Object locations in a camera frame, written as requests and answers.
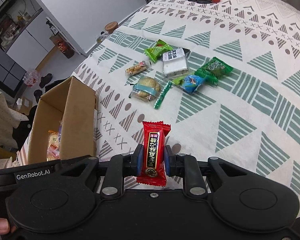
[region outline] white patterned fabric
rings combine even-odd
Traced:
[[[162,39],[191,50],[189,67],[212,57],[234,67],[218,87],[192,95],[172,87],[161,108],[129,99],[143,76],[161,86],[162,62],[127,78]],[[280,0],[153,0],[98,46],[73,73],[99,96],[97,147],[101,160],[132,153],[143,143],[142,121],[171,124],[173,152],[200,161],[218,156],[290,187],[300,199],[300,12]],[[167,188],[181,187],[168,178]],[[145,188],[135,178],[126,188]]]

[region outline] fingernail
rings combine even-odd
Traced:
[[[0,219],[0,230],[8,229],[8,221],[6,219]]]

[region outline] gold circular logo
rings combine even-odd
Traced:
[[[149,177],[152,177],[152,178],[154,178],[158,175],[157,171],[154,168],[146,168],[145,173],[146,173],[146,175],[148,175]]]

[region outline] green snack package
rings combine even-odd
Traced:
[[[221,76],[228,74],[233,70],[233,67],[230,67],[217,57],[213,57],[212,60],[203,65],[202,68],[208,70],[216,78],[220,78]]]
[[[170,50],[173,50],[170,45],[162,40],[158,40],[155,47],[145,49],[144,52],[153,62],[156,62],[158,57]]]
[[[211,74],[208,70],[205,70],[203,65],[198,70],[194,72],[194,75],[204,78],[207,82],[212,85],[218,85],[218,78],[216,78],[213,74]]]

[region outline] tiled wall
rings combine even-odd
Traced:
[[[14,97],[19,89],[25,70],[0,49],[0,88]]]

